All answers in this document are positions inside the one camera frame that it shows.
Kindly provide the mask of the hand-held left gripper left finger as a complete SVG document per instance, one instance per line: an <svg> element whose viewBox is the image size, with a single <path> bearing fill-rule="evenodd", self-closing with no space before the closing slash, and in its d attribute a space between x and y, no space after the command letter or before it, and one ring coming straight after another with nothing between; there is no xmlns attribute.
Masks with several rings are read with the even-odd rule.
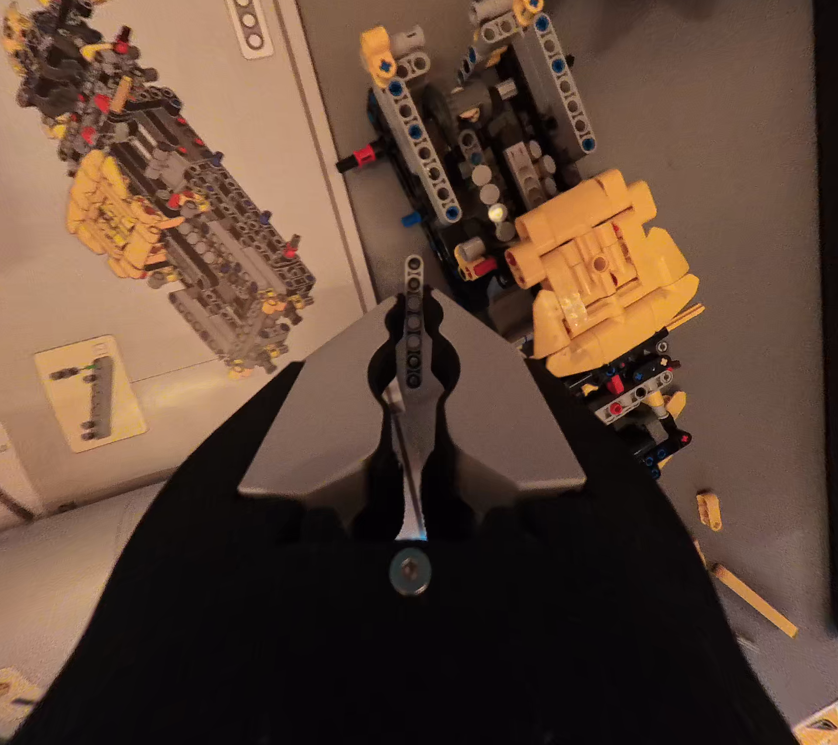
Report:
<svg viewBox="0 0 838 745"><path fill-rule="evenodd" d="M239 483L242 496L331 509L357 538L396 538L404 475L385 391L404 325L405 296L389 297L303 361Z"/></svg>

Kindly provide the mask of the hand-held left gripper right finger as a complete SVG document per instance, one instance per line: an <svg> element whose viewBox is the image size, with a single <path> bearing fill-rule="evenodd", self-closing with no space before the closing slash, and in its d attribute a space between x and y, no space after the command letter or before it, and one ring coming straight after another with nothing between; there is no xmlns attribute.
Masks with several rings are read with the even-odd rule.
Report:
<svg viewBox="0 0 838 745"><path fill-rule="evenodd" d="M580 491L586 475L525 357L439 290L425 288L430 369L442 387L422 467L428 539L467 539L495 509Z"/></svg>

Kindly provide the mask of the grey desk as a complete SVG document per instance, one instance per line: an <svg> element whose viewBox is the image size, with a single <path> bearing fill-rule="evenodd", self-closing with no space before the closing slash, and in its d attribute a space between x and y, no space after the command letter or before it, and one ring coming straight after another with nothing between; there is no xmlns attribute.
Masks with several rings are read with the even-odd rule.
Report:
<svg viewBox="0 0 838 745"><path fill-rule="evenodd" d="M365 145L360 32L420 25L456 71L469 0L297 0L338 156ZM728 618L794 725L836 698L828 614L821 266L811 0L546 0L592 118L585 175L647 181L707 310L674 332L690 448L660 484L707 560L800 630L722 585ZM696 496L717 495L722 530Z"/></svg>

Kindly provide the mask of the partly built toy car model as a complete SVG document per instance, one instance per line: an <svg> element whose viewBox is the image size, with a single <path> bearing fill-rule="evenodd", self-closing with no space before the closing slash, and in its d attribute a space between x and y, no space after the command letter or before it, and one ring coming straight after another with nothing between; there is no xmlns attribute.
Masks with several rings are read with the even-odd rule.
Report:
<svg viewBox="0 0 838 745"><path fill-rule="evenodd" d="M473 32L448 89L421 27L360 34L374 139L337 162L386 160L454 299L536 359L655 480L692 442L670 335L704 311L699 279L649 185L581 178L597 148L544 0L470 0Z"/></svg>

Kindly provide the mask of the pile of yellow body panels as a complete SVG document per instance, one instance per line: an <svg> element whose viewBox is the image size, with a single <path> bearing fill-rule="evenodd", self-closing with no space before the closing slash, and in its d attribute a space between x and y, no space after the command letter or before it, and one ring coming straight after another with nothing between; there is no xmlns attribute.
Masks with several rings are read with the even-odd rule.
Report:
<svg viewBox="0 0 838 745"><path fill-rule="evenodd" d="M712 492L699 492L696 496L697 514L700 523L715 533L721 532L723 522L721 518L720 501ZM694 540L694 546L702 564L711 576L733 593L738 599L748 604L770 625L777 628L788 638L796 638L800 632L798 627L777 608L772 606L764 597L754 591L739 576L720 563L709 563L704 556L699 541ZM793 726L793 735L800 744L836 744L837 743L837 702L809 715Z"/></svg>

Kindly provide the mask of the open instruction booklet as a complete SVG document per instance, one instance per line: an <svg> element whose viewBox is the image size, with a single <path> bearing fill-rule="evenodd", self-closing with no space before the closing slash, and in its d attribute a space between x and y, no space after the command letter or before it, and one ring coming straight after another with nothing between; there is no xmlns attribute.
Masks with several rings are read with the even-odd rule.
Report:
<svg viewBox="0 0 838 745"><path fill-rule="evenodd" d="M2 7L13 0L2 0ZM22 10L34 0L15 0ZM183 102L185 119L284 237L301 236L315 302L291 327L278 369L304 359L362 313L366 291L343 241L351 212L333 203L285 23L294 0L259 0L273 51L243 56L226 0L110 0L93 27L132 29L142 63ZM2 58L2 486L52 513L2 531L2 667L34 683L60 671L102 585L159 483L272 377L233 379L215 350L146 279L116 277L66 229L70 178L34 108L15 101ZM146 430L72 452L48 400L39 355L115 339ZM76 510L55 514L62 504Z"/></svg>

